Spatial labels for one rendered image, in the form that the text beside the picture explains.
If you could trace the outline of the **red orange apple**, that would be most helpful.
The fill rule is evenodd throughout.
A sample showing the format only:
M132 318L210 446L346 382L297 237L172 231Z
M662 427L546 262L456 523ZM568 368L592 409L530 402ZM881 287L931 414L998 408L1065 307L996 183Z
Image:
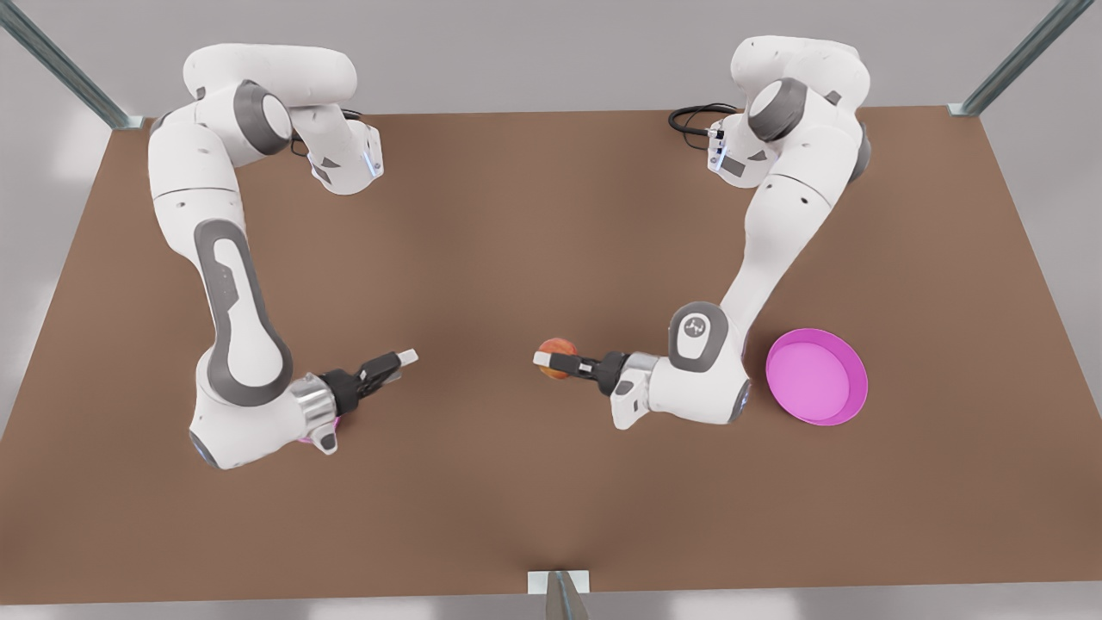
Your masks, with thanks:
M534 363L539 366L541 372L555 380L564 380L568 378L568 372L563 370L552 369L547 365L550 361L551 353L562 353L562 356L576 356L579 349L573 342L568 341L565 338L549 338L544 342L541 342L538 350L534 353Z

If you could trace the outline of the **pink round plate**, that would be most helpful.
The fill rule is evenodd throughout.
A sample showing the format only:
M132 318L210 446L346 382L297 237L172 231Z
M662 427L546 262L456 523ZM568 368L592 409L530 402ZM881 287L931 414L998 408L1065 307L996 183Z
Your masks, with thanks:
M857 350L830 331L784 333L766 357L766 381L780 407L814 426L839 426L869 398L869 373Z

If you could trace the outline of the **silver frame post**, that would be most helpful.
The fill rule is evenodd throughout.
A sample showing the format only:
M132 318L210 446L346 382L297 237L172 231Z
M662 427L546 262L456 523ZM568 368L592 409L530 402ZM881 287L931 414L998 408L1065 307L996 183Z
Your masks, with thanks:
M0 0L0 28L110 129L120 131L143 127L145 118L127 115L13 0Z
M983 115L1094 3L1095 0L1058 0L1051 11L1000 61L995 70L991 70L963 102L947 106L948 113L969 118Z
M527 572L529 595L544 596L544 620L591 620L582 599L591 591L588 570Z

